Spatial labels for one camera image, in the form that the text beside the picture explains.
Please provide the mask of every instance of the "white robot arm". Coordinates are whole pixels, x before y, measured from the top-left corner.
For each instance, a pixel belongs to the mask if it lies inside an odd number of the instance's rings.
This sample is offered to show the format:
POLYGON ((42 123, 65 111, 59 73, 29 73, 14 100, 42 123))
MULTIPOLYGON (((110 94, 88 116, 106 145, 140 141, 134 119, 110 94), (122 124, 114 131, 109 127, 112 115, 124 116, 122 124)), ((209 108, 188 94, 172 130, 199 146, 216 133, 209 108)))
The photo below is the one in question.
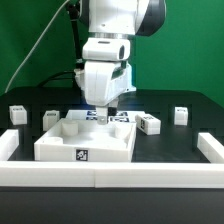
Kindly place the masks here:
POLYGON ((84 77, 77 82, 86 102, 96 106, 98 123, 108 122, 108 107, 129 91, 128 36, 150 36, 164 23, 165 0, 81 0, 81 21, 90 38, 83 47, 84 77))

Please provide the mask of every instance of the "black table surface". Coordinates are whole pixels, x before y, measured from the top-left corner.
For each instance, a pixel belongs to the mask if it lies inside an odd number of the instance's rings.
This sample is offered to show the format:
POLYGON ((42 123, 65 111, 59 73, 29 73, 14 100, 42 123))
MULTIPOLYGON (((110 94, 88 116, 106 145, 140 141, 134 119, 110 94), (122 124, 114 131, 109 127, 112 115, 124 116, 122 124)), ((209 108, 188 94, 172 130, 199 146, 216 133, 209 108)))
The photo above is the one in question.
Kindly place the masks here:
MULTIPOLYGON (((19 129, 12 161, 33 161, 46 110, 94 109, 78 89, 15 88, 0 97, 0 134, 19 129), (23 105, 28 124, 13 126, 9 106, 23 105)), ((138 90, 120 97, 118 110, 145 111, 161 120, 161 134, 137 130, 132 162, 208 163, 199 132, 224 143, 224 109, 198 92, 138 90), (174 125, 174 108, 187 107, 187 126, 174 125)), ((93 189, 0 187, 0 223, 224 223, 223 189, 93 189)))

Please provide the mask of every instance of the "black cable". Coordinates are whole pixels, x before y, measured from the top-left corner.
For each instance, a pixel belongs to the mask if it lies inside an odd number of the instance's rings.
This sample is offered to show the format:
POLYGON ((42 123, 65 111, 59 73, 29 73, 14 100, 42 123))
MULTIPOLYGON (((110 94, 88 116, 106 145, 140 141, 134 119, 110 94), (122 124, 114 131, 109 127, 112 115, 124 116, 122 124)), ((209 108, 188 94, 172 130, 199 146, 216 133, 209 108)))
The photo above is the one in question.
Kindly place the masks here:
POLYGON ((83 69, 84 63, 82 60, 82 50, 79 41, 79 30, 77 20, 80 16, 80 1, 78 1, 75 5, 68 3, 66 5, 66 10, 69 14, 72 31, 73 31, 73 39, 75 45, 75 55, 76 55, 76 68, 83 69))
POLYGON ((74 77, 74 74, 75 73, 74 73, 74 71, 63 71, 63 72, 58 72, 58 73, 56 73, 56 74, 48 77, 47 79, 45 79, 44 81, 42 81, 41 83, 39 83, 37 85, 37 87, 43 87, 46 83, 54 80, 57 77, 60 77, 62 75, 66 75, 66 74, 72 74, 72 77, 70 79, 72 79, 73 80, 73 83, 74 83, 75 82, 75 77, 74 77))

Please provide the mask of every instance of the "small white cube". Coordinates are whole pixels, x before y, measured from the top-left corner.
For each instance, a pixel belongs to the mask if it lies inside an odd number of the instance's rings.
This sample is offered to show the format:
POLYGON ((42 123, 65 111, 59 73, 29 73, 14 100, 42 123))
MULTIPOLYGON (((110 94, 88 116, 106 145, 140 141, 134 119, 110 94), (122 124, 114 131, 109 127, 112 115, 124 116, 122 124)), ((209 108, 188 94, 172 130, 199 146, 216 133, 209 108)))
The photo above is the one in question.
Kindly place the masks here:
POLYGON ((9 111, 13 125, 27 124, 27 112, 23 106, 10 106, 9 111))
POLYGON ((147 135, 159 135, 161 121, 150 114, 136 115, 137 127, 147 135))
POLYGON ((43 131, 48 131, 59 121, 59 119, 59 111, 46 111, 43 117, 43 131))
POLYGON ((174 124, 187 126, 188 109, 187 107, 175 107, 174 124))

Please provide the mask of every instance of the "green wall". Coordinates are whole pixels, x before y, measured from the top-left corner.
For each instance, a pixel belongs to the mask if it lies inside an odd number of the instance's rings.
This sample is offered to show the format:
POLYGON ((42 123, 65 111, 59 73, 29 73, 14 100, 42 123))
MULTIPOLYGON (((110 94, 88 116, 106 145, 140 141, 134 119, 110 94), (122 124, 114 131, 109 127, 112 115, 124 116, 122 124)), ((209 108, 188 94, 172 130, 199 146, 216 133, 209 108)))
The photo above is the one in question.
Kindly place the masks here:
MULTIPOLYGON (((224 107, 224 1, 167 0, 167 19, 154 36, 132 41, 139 89, 194 90, 224 107)), ((0 1, 0 94, 62 0, 0 1)), ((81 41, 87 29, 80 25, 81 41)), ((60 13, 13 87, 36 85, 75 66, 72 31, 60 13)))

